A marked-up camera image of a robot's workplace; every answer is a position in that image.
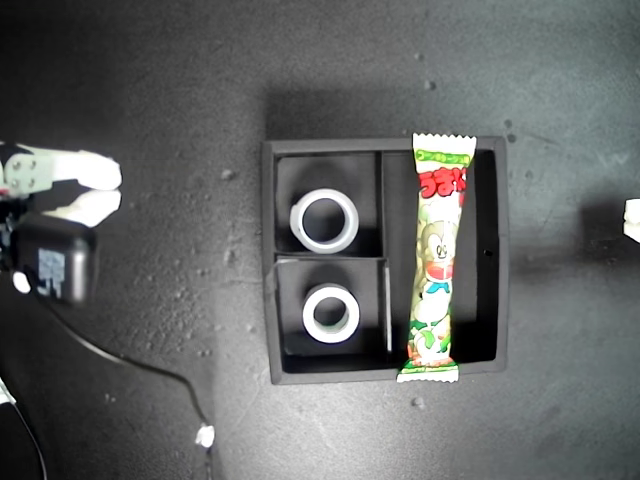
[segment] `black table surface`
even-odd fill
[[[28,3],[0,7],[0,137],[112,156],[125,179],[95,301],[65,314],[193,379],[216,478],[640,478],[640,245],[622,236],[640,2]],[[272,386],[261,142],[412,131],[509,140],[507,370]],[[186,393],[83,350],[6,277],[0,375],[50,478],[190,478]]]

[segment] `candy wrapper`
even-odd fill
[[[398,382],[458,380],[451,359],[451,295],[456,236],[466,189],[466,170],[476,139],[413,135],[420,180],[416,276],[409,323],[409,360]]]

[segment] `tape roll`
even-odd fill
[[[318,304],[327,298],[344,303],[344,315],[333,325],[323,325],[316,320]],[[323,283],[312,288],[302,309],[302,321],[309,335],[322,343],[340,343],[350,338],[360,324],[360,306],[346,288],[334,283]]]
[[[331,200],[338,204],[344,213],[344,226],[342,231],[332,240],[318,242],[307,234],[304,229],[303,219],[307,209],[318,200]],[[315,253],[338,253],[347,248],[356,238],[359,227],[358,210],[351,199],[344,193],[331,188],[321,188],[307,193],[291,208],[289,226],[300,243],[305,248]]]

